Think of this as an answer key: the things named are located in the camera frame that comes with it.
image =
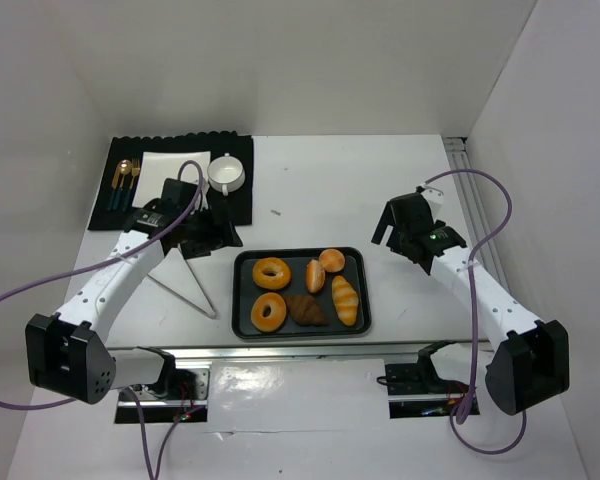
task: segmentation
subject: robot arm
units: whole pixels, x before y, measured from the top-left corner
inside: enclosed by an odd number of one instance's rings
[[[372,242],[380,244],[387,227],[393,227],[387,246],[409,258],[445,285],[471,309],[468,258],[470,249],[453,228],[435,213],[444,195],[418,187],[416,193],[396,197],[385,206]],[[495,355],[483,358],[489,395],[503,412],[514,415],[569,388],[569,344],[564,327],[553,320],[544,323],[522,307],[484,269],[473,262],[478,319]],[[438,356],[448,356],[445,346]]]
[[[129,219],[109,259],[132,250],[166,229],[189,204],[195,185],[167,179],[160,199]],[[155,348],[111,354],[104,343],[116,317],[142,280],[178,247],[185,259],[209,255],[225,246],[242,246],[222,205],[198,211],[170,234],[137,254],[98,270],[52,316],[35,315],[25,330],[31,382],[89,404],[111,389],[147,385],[158,397],[190,372],[177,370],[175,358]]]

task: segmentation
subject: white table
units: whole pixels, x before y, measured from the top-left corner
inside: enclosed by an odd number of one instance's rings
[[[361,336],[302,340],[302,344],[470,337],[468,313],[445,288],[406,258],[370,242],[389,199],[413,192],[418,184],[448,169],[437,135],[256,137],[253,225],[238,228],[244,249],[351,246],[364,258],[371,329]],[[447,177],[436,186],[446,194],[441,219],[468,239],[453,180]],[[86,232],[76,267],[104,259],[118,235]],[[190,263],[219,310],[217,320],[205,318],[146,280],[119,315],[107,345],[253,344],[239,339],[231,330],[233,261],[242,250],[224,248]],[[170,272],[169,267],[161,268]],[[186,269],[174,271],[173,280],[187,282],[187,275]],[[77,292],[85,281],[84,277],[73,279],[69,292]]]
[[[363,337],[338,342],[469,336],[468,316],[454,298],[419,267],[369,243],[388,199],[448,168],[439,137],[258,138],[255,164],[254,224],[239,229],[247,249],[351,245],[364,255],[373,327]],[[444,180],[439,186],[447,195],[442,218],[468,238],[454,184]],[[117,236],[86,233],[77,266],[104,258]],[[237,253],[224,249],[193,264],[219,307],[218,321],[205,319],[145,282],[118,318],[109,345],[245,345],[230,327]],[[75,279],[68,294],[84,281]],[[36,389],[32,403],[55,399]],[[111,392],[94,406],[74,403],[29,413],[9,480],[146,478],[138,426],[113,424],[116,399]],[[518,428],[514,423],[513,436]],[[462,431],[481,438],[479,425],[480,418],[473,417]],[[148,427],[154,464],[167,428]],[[332,431],[231,434],[208,428],[188,424],[176,429],[160,478],[586,479],[559,398],[531,409],[523,442],[497,458],[462,447],[446,418],[386,418],[371,426]]]

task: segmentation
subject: wire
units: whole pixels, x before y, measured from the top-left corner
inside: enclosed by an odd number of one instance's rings
[[[136,253],[138,253],[139,251],[144,250],[148,246],[160,241],[165,235],[168,235],[169,233],[171,233],[171,231],[174,228],[176,228],[191,213],[191,211],[195,207],[196,202],[198,201],[198,198],[202,194],[204,176],[202,174],[202,169],[200,168],[200,165],[198,165],[193,160],[188,160],[182,165],[182,167],[180,167],[181,172],[184,169],[185,165],[194,165],[198,169],[198,187],[196,188],[196,193],[193,195],[193,199],[191,200],[191,203],[189,203],[189,205],[187,205],[187,208],[184,209],[184,212],[182,212],[180,214],[180,216],[178,218],[176,218],[171,223],[171,225],[169,225],[167,228],[165,228],[162,232],[158,233],[155,237],[146,241],[142,245],[139,245],[139,246],[123,253],[122,255],[115,256],[113,258],[105,260],[104,262],[96,263],[96,264],[88,266],[88,267],[78,268],[76,270],[72,270],[69,272],[58,273],[58,274],[52,275],[50,277],[36,280],[35,282],[27,283],[26,285],[22,285],[21,287],[14,288],[13,290],[10,290],[10,291],[0,295],[0,302],[3,302],[7,298],[13,297],[14,295],[17,295],[19,293],[26,292],[27,290],[30,290],[32,288],[39,287],[39,286],[45,285],[47,283],[55,282],[56,280],[62,280],[63,278],[69,278],[69,277],[73,277],[75,275],[81,275],[83,273],[93,272],[94,270],[100,270],[101,268],[105,268],[105,267],[108,267],[109,265],[113,265],[114,263],[118,263],[118,262],[122,261],[123,259],[131,257],[131,256],[135,255]],[[19,411],[45,410],[47,408],[53,408],[53,407],[59,407],[60,405],[66,405],[67,403],[71,403],[74,400],[75,399],[73,399],[73,398],[67,398],[65,400],[60,400],[58,402],[45,403],[42,405],[16,405],[13,403],[7,403],[7,402],[0,401],[0,408],[6,408],[8,410],[19,410]]]
[[[145,421],[144,421],[144,412],[142,411],[142,405],[140,405],[140,399],[138,398],[136,393],[131,388],[126,388],[125,392],[131,396],[134,403],[136,404],[136,409],[138,410],[138,420],[140,422],[140,437],[142,438],[142,452],[144,453],[144,463],[147,466],[147,473],[149,474],[149,479],[150,480],[158,480],[158,477],[160,476],[160,466],[162,465],[162,454],[164,453],[164,449],[167,446],[167,441],[169,440],[169,437],[171,436],[171,434],[173,433],[175,428],[180,423],[182,416],[176,415],[174,417],[173,424],[169,427],[169,430],[167,430],[167,433],[165,434],[164,438],[162,439],[162,444],[160,445],[160,451],[158,452],[158,462],[156,463],[156,472],[154,474],[153,467],[151,466],[151,458],[149,458],[149,445],[147,443],[147,428],[146,428]],[[184,413],[184,415],[190,415],[193,412],[195,412],[201,408],[203,408],[203,407],[198,406],[198,407],[190,408],[189,410],[187,410]]]
[[[508,445],[507,447],[501,448],[499,450],[482,450],[478,447],[474,447],[473,445],[469,444],[458,433],[458,430],[456,429],[456,426],[454,424],[454,418],[458,425],[462,425],[465,422],[465,420],[471,413],[471,408],[473,406],[473,398],[476,393],[476,376],[478,370],[478,295],[476,292],[475,272],[473,271],[473,259],[475,258],[480,248],[489,240],[494,238],[498,233],[500,233],[502,229],[507,225],[507,223],[509,223],[509,220],[511,219],[511,213],[513,210],[513,202],[511,201],[511,195],[509,195],[509,192],[504,187],[504,185],[502,185],[502,183],[500,183],[495,177],[489,175],[488,173],[483,172],[482,170],[476,170],[475,168],[458,168],[455,170],[449,170],[440,173],[427,180],[425,182],[425,185],[434,182],[442,177],[446,177],[447,175],[456,175],[458,173],[471,173],[474,175],[480,175],[481,177],[491,180],[491,182],[493,182],[500,189],[500,191],[504,195],[505,200],[507,201],[507,213],[502,223],[498,225],[498,227],[492,232],[490,232],[486,237],[480,240],[469,253],[469,258],[467,261],[469,265],[469,290],[471,292],[471,374],[469,377],[469,391],[464,396],[460,404],[455,406],[451,411],[451,415],[449,415],[449,422],[451,422],[451,429],[453,430],[453,433],[456,435],[456,437],[458,437],[458,440],[460,440],[460,442],[465,447],[469,448],[470,450],[473,450],[474,452],[482,453],[483,455],[499,455],[501,453],[506,453],[514,449],[522,440],[524,432],[527,428],[527,413],[525,411],[522,412],[522,427],[520,428],[520,433],[518,434],[518,437],[513,441],[513,443],[511,443],[511,445]]]

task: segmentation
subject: black tray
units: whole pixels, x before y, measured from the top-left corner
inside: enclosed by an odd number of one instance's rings
[[[317,259],[325,248],[300,248],[295,250],[252,250],[242,252],[236,257],[233,268],[233,310],[231,326],[233,332],[240,338],[280,338],[280,337],[322,337],[331,335],[359,335],[371,326],[371,309],[369,293],[364,274],[362,254],[351,247],[338,247],[345,256],[345,266],[341,272],[327,273],[324,287],[313,296],[320,308],[329,319],[324,327],[300,326],[287,313],[287,319],[278,330],[272,333],[262,333],[251,323],[251,307],[256,299],[268,290],[258,287],[253,281],[253,265],[261,258],[278,257],[289,265],[291,282],[276,293],[310,295],[305,284],[307,264],[311,259]],[[336,275],[342,275],[358,293],[360,305],[356,323],[352,327],[345,326],[336,314],[336,307],[331,298],[331,282]]]

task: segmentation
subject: black placemat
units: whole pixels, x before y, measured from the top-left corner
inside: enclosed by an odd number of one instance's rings
[[[211,152],[211,161],[229,154],[236,157],[245,170],[245,182],[240,189],[224,197],[222,193],[209,189],[207,201],[210,205],[217,202],[227,202],[229,212],[235,225],[251,225],[253,204],[253,139],[251,136],[241,136],[236,132],[189,133],[178,137],[121,137],[114,138],[109,147],[107,163],[104,167],[100,189],[96,203],[91,213],[88,230],[120,230],[127,217],[136,209],[129,208],[126,212],[108,211],[107,205],[111,195],[111,182],[116,166],[121,160],[140,158],[144,152],[158,153],[188,153]],[[138,185],[135,181],[129,204],[133,203],[133,195]]]

